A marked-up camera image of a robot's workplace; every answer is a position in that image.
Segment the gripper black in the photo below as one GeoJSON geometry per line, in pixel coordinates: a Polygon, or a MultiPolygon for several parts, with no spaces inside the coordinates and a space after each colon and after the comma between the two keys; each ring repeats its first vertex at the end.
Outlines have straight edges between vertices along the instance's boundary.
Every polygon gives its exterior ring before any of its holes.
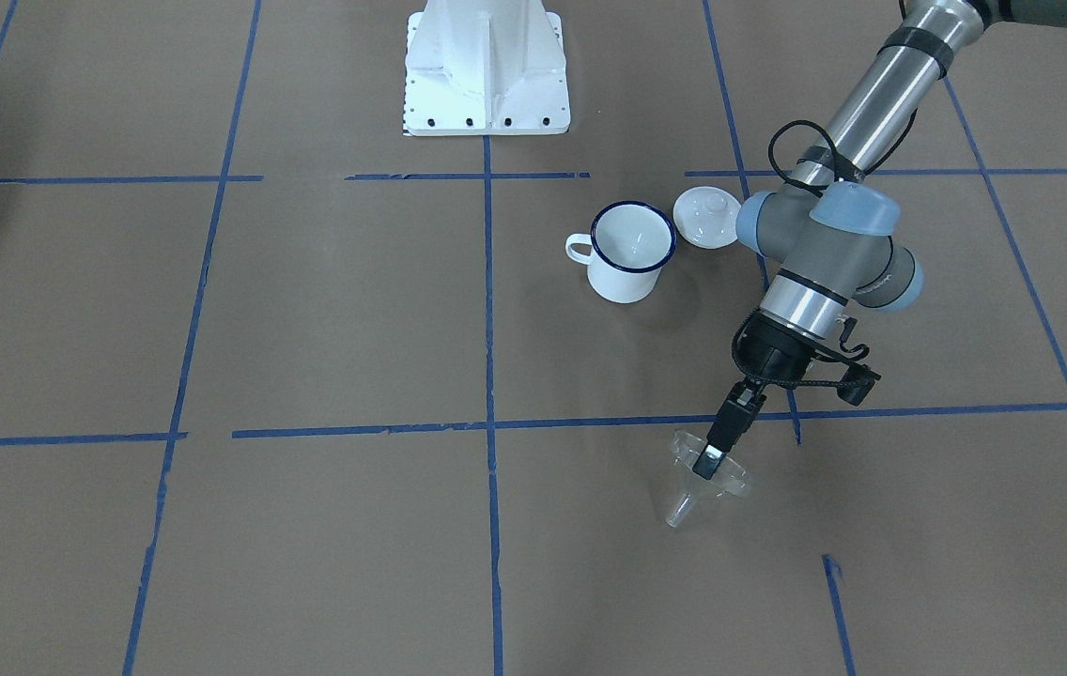
{"type": "Polygon", "coordinates": [[[805,373],[816,350],[807,335],[765,313],[750,313],[733,339],[733,360],[743,373],[719,407],[695,462],[695,474],[711,480],[765,405],[768,384],[786,390],[805,388],[805,373]]]}

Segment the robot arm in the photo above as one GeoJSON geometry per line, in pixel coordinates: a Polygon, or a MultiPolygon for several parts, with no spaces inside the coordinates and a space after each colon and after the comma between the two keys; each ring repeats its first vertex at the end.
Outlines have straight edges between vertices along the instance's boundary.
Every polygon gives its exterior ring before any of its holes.
{"type": "Polygon", "coordinates": [[[845,373],[827,388],[858,406],[880,376],[867,367],[867,347],[829,349],[823,342],[855,303],[898,312],[924,283],[915,256],[894,243],[899,205],[867,186],[898,145],[925,94],[943,80],[954,57],[997,23],[1067,27],[1067,1],[905,1],[898,29],[883,42],[867,73],[792,168],[777,162],[776,192],[740,206],[736,238],[779,264],[768,290],[732,341],[740,372],[692,472],[711,480],[755,423],[770,386],[821,388],[812,363],[841,363],[845,373]]]}

